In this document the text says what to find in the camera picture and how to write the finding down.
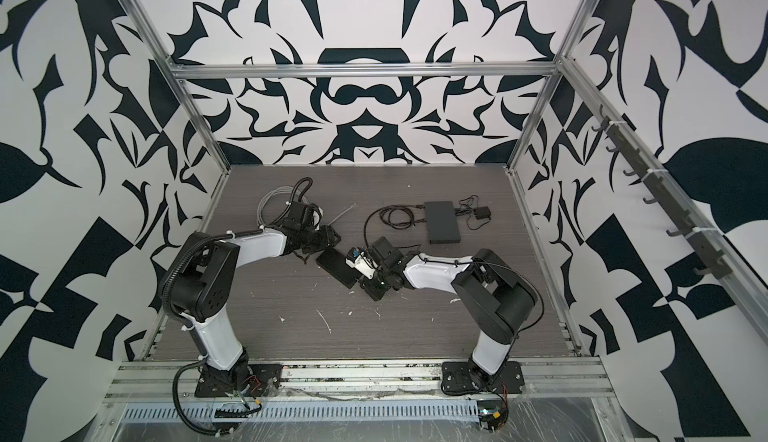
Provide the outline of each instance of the black mounting plate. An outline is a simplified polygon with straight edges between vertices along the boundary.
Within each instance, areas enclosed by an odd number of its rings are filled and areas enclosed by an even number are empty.
[[[503,392],[502,384],[506,386],[509,394],[522,394],[525,379],[523,379],[519,362],[508,360],[502,367],[502,373],[498,375],[495,383],[490,384],[485,391],[501,394]],[[472,380],[469,378],[469,362],[443,362],[440,390],[447,394],[467,391],[471,394],[475,391]]]
[[[250,368],[251,373],[256,376],[259,382],[261,382],[261,385],[259,385],[258,382],[256,382],[255,385],[251,385],[252,387],[257,388],[252,389],[249,395],[253,397],[261,397],[270,387],[270,381],[272,386],[280,387],[280,376],[283,374],[282,364],[248,364],[248,367]],[[194,391],[194,396],[196,398],[226,397],[226,392],[228,390],[231,390],[231,386],[225,388],[220,384],[217,384],[215,379],[206,378],[202,382],[199,380],[197,381],[197,388]]]

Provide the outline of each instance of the white debris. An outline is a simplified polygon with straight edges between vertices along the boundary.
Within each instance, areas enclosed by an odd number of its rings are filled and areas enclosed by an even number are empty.
[[[328,321],[326,321],[326,318],[325,318],[325,317],[322,317],[322,321],[326,323],[326,327],[328,328],[328,333],[330,334],[330,333],[331,333],[331,326],[330,326],[330,325],[328,325]]]

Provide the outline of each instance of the patterned wall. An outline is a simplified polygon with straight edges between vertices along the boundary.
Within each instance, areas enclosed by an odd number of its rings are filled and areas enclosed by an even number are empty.
[[[552,60],[579,0],[141,0],[177,62]]]
[[[600,0],[581,67],[768,279],[768,0]]]
[[[284,78],[187,87],[235,164],[506,163],[543,82]]]
[[[0,0],[3,440],[84,436],[220,175],[117,0]]]
[[[768,0],[600,0],[575,54],[763,277],[767,12]],[[694,273],[702,262],[595,125],[563,82],[518,168],[585,348],[641,440],[765,440],[768,348]]]

